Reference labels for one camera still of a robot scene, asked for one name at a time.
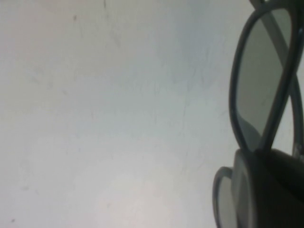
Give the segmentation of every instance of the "scratch mark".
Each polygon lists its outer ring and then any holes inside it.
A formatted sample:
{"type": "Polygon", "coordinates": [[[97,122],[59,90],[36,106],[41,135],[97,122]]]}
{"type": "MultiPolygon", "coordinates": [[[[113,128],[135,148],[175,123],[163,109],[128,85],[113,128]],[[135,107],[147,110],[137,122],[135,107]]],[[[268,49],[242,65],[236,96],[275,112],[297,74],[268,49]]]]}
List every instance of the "scratch mark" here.
{"type": "Polygon", "coordinates": [[[202,163],[198,166],[198,168],[196,169],[196,171],[198,171],[204,164],[205,164],[205,162],[202,162],[202,163]]]}
{"type": "Polygon", "coordinates": [[[183,166],[182,166],[182,169],[181,169],[181,171],[180,171],[180,176],[185,172],[185,170],[187,169],[187,157],[188,157],[188,153],[189,153],[189,149],[187,150],[187,152],[186,152],[186,155],[185,155],[185,162],[184,162],[184,164],[183,164],[183,166]]]}
{"type": "Polygon", "coordinates": [[[37,78],[35,78],[35,77],[32,77],[29,81],[30,81],[31,83],[35,83],[35,84],[37,84],[37,85],[40,84],[40,81],[39,81],[37,78]]]}
{"type": "Polygon", "coordinates": [[[181,127],[182,132],[184,132],[184,130],[185,130],[186,108],[187,108],[187,98],[185,99],[184,111],[183,111],[183,115],[182,115],[182,127],[181,127]]]}
{"type": "Polygon", "coordinates": [[[116,44],[116,46],[118,48],[120,48],[120,44],[121,44],[121,42],[120,42],[120,39],[121,39],[120,36],[117,33],[115,33],[114,31],[110,32],[110,36],[113,39],[113,41],[116,44]]]}
{"type": "Polygon", "coordinates": [[[225,111],[221,112],[221,113],[219,114],[219,117],[222,117],[222,116],[225,115],[227,112],[228,112],[228,110],[225,110],[225,111]]]}

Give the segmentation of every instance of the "lens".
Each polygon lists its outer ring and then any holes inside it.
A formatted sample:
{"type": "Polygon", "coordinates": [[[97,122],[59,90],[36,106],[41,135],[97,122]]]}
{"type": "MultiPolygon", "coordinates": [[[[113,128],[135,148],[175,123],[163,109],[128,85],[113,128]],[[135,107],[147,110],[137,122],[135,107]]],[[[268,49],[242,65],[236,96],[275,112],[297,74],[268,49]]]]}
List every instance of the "lens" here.
{"type": "Polygon", "coordinates": [[[250,150],[258,148],[274,103],[285,61],[280,60],[269,36],[269,26],[277,28],[287,44],[291,19],[285,9],[277,9],[258,19],[247,38],[237,82],[237,117],[250,150]]]}
{"type": "Polygon", "coordinates": [[[218,190],[218,216],[221,228],[238,228],[236,210],[232,201],[231,179],[223,177],[218,190]]]}

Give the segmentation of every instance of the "dark spot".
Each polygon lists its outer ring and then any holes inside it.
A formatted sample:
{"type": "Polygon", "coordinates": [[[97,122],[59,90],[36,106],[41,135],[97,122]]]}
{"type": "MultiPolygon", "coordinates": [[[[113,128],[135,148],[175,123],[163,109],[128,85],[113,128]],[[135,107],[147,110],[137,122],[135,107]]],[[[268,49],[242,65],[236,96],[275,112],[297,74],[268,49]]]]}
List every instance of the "dark spot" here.
{"type": "Polygon", "coordinates": [[[54,85],[53,85],[53,82],[48,82],[48,83],[47,83],[47,86],[48,86],[49,89],[52,89],[53,86],[54,86],[54,85]]]}
{"type": "Polygon", "coordinates": [[[21,188],[21,190],[22,190],[22,191],[28,191],[28,190],[29,190],[29,186],[23,186],[23,187],[21,188]]]}

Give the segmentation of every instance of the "glasses rim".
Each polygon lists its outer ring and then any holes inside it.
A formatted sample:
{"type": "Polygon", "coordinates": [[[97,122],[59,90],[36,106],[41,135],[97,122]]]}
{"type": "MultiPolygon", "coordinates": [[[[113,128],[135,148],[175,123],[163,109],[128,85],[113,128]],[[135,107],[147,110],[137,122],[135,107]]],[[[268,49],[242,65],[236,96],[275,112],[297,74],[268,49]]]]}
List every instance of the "glasses rim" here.
{"type": "Polygon", "coordinates": [[[222,179],[226,177],[232,180],[232,168],[229,167],[221,167],[217,173],[215,174],[213,181],[213,190],[212,190],[212,204],[213,204],[213,215],[217,227],[220,227],[219,220],[219,208],[218,208],[218,196],[219,196],[219,187],[222,179]]]}
{"type": "Polygon", "coordinates": [[[238,73],[240,69],[240,64],[241,64],[241,59],[244,52],[245,44],[253,26],[263,15],[276,9],[277,10],[285,9],[290,14],[290,19],[292,23],[291,41],[290,41],[289,52],[287,55],[286,65],[284,67],[282,77],[280,79],[278,92],[275,95],[274,104],[272,105],[261,138],[261,144],[258,149],[262,149],[262,150],[266,149],[268,151],[271,149],[271,145],[273,143],[278,125],[280,123],[289,96],[289,87],[291,85],[291,82],[293,82],[292,79],[296,74],[296,70],[299,65],[299,60],[302,56],[303,43],[301,43],[302,36],[299,36],[299,31],[301,28],[303,28],[303,22],[300,23],[299,18],[303,18],[303,16],[302,13],[299,13],[296,10],[296,7],[292,2],[289,2],[288,0],[272,0],[267,3],[264,3],[256,11],[254,11],[254,13],[247,20],[238,42],[237,50],[234,57],[232,72],[231,72],[231,81],[230,81],[230,89],[229,89],[229,114],[230,114],[230,121],[232,124],[233,132],[239,146],[247,150],[249,148],[247,146],[246,140],[243,136],[240,125],[238,123],[237,112],[236,112],[236,97],[237,97],[236,87],[239,76],[238,73]]]}

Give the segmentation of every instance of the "white surface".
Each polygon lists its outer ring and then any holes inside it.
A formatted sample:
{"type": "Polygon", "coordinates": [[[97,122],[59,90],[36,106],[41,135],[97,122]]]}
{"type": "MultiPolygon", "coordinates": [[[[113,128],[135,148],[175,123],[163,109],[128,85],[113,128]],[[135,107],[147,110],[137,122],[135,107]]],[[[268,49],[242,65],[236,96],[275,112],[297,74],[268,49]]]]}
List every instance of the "white surface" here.
{"type": "Polygon", "coordinates": [[[213,176],[238,147],[230,70],[251,11],[1,0],[0,227],[215,227],[213,176]]]}

